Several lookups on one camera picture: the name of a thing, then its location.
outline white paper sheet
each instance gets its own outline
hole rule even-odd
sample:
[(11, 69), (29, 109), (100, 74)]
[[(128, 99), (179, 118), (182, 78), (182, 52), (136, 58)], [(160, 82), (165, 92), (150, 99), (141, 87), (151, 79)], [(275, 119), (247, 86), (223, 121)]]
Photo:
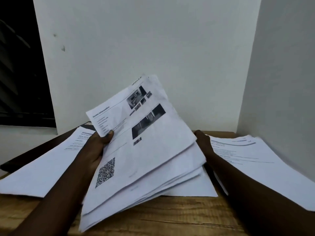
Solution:
[(284, 163), (260, 138), (211, 138), (214, 152), (244, 174), (315, 211), (315, 183)]
[(139, 78), (87, 115), (100, 136), (110, 129), (115, 134), (92, 179), (82, 215), (196, 140), (165, 92), (149, 77)]
[(0, 180), (0, 193), (44, 197), (94, 132), (78, 127), (57, 147)]
[[(80, 230), (84, 231), (95, 225), (97, 222), (100, 222), (125, 208), (137, 205), (138, 202), (141, 202), (148, 197), (152, 197), (162, 190), (166, 190), (175, 184), (197, 176), (202, 172), (199, 168), (205, 162), (206, 159), (202, 151), (197, 143), (194, 143), (183, 153), (175, 156), (155, 170), (144, 175), (130, 186), (117, 192), (96, 209), (88, 214), (81, 215)], [(180, 177), (182, 180), (172, 184)]]
[(211, 196), (217, 197), (218, 194), (207, 174), (207, 171), (202, 167), (202, 173), (186, 182), (176, 185), (171, 190), (163, 195), (168, 196)]

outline right hand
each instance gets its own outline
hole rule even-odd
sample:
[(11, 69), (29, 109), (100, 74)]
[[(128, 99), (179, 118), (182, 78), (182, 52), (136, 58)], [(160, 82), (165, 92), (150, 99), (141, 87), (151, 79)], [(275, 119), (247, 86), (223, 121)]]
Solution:
[(200, 130), (195, 131), (194, 134), (197, 137), (196, 143), (200, 147), (205, 157), (208, 158), (209, 156), (211, 156), (211, 154), (214, 154), (210, 142), (210, 137)]

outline wooden table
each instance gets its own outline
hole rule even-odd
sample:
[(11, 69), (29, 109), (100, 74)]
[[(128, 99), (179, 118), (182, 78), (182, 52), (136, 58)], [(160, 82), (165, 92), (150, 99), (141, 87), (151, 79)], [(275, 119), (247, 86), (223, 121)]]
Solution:
[[(204, 132), (221, 138), (236, 137), (233, 132)], [(219, 197), (160, 196), (115, 214), (82, 234), (78, 231), (78, 214), (68, 234), (248, 235), (211, 172), (209, 175)], [(39, 198), (0, 194), (0, 233), (15, 229), (39, 202)]]

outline dark window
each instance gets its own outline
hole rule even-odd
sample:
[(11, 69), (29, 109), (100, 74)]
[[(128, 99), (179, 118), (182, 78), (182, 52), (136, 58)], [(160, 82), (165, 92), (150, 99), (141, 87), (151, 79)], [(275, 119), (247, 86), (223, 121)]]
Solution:
[(0, 125), (56, 127), (33, 0), (0, 2)]

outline black and white photograph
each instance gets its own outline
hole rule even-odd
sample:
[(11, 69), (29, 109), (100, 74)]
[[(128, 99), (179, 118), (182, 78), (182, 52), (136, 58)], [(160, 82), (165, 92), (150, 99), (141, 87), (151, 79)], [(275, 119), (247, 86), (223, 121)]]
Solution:
[(147, 93), (147, 98), (150, 98), (151, 95), (152, 95), (152, 93), (151, 93), (151, 91), (149, 91), (149, 92)]
[(140, 100), (146, 95), (146, 91), (144, 90), (144, 88), (142, 86), (139, 86), (139, 88), (137, 88), (132, 95), (130, 95), (127, 98), (127, 102), (130, 106), (131, 109), (133, 109), (139, 102)]
[(142, 140), (142, 138), (138, 138), (135, 142), (134, 145), (136, 145), (138, 142), (140, 142)]
[(138, 108), (140, 108), (141, 104), (138, 104), (136, 107), (135, 107), (135, 110), (137, 111)]
[(165, 114), (165, 111), (161, 104), (156, 106), (147, 116), (145, 116), (137, 125), (135, 125), (132, 131), (132, 139), (135, 139), (141, 133), (145, 131), (149, 126), (151, 126), (156, 120)]
[(143, 105), (145, 102), (146, 102), (146, 99), (145, 98), (143, 98), (143, 99), (141, 99), (141, 104)]

